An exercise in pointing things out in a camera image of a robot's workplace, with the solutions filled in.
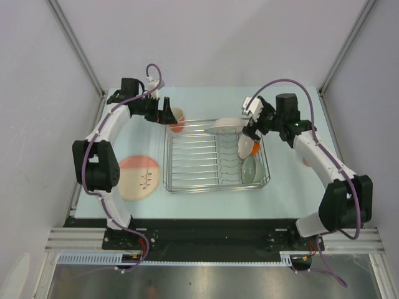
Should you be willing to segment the orange mug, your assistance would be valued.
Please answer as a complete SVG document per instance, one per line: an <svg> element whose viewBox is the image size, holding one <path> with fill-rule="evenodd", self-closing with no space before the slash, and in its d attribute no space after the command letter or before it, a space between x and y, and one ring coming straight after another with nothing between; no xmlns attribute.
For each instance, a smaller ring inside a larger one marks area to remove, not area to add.
<svg viewBox="0 0 399 299"><path fill-rule="evenodd" d="M185 114L184 111L180 107L172 107L171 111L173 113L173 116L176 118L177 123L176 124L171 124L170 125L170 130L172 132L181 132L184 127L185 127Z"/></svg>

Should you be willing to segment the orange white bowl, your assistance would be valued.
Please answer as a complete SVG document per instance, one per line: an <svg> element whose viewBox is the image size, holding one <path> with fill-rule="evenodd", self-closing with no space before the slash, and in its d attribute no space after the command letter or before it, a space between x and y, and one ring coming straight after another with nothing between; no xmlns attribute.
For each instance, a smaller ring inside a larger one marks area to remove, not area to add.
<svg viewBox="0 0 399 299"><path fill-rule="evenodd" d="M260 150L260 144L250 137L242 134L238 141L238 156L246 159L248 156L255 156Z"/></svg>

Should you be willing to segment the white deep plate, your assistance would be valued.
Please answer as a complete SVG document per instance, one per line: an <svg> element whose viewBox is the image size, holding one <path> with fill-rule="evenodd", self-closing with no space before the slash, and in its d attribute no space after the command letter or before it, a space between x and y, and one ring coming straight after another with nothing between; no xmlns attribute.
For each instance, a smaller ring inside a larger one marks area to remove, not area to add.
<svg viewBox="0 0 399 299"><path fill-rule="evenodd" d="M211 135L240 134L245 124L245 120L241 118L220 118L215 120L204 132Z"/></svg>

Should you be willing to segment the light green bowl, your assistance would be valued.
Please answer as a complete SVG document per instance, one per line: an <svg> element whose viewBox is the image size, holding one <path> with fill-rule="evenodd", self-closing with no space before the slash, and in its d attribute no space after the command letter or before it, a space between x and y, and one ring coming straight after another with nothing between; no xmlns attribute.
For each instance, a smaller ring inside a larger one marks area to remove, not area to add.
<svg viewBox="0 0 399 299"><path fill-rule="evenodd" d="M248 156L242 165L241 178L244 184L260 183L266 175L266 169L259 159Z"/></svg>

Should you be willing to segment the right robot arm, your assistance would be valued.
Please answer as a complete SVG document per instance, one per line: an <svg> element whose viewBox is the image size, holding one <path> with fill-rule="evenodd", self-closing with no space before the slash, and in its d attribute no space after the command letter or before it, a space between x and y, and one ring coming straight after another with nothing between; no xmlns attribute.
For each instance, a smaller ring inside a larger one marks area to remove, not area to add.
<svg viewBox="0 0 399 299"><path fill-rule="evenodd" d="M369 176L358 175L339 160L323 144L315 126L300 117L298 100L293 93L276 96L276 106L261 96L247 97L242 105L243 115L249 117L243 134L254 141L270 131L279 134L315 171L325 192L317 212L298 219L296 229L288 233L288 244L302 250L314 235L342 231L372 218L373 183Z"/></svg>

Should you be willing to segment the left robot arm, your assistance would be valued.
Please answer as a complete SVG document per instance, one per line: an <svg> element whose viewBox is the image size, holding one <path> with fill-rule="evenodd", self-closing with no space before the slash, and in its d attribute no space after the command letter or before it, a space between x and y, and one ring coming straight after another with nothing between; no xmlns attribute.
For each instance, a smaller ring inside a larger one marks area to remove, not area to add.
<svg viewBox="0 0 399 299"><path fill-rule="evenodd" d="M178 123L168 97L164 98L163 108L158 108L158 91L164 86L163 81L148 79L147 88L140 94L141 81L123 78L120 89L106 101L105 114L93 131L84 140L72 144L77 182L86 194L99 200L107 217L107 227L119 230L115 240L124 249L137 244L138 234L129 228L132 216L117 190L120 166L113 145L122 128L135 115L161 125Z"/></svg>

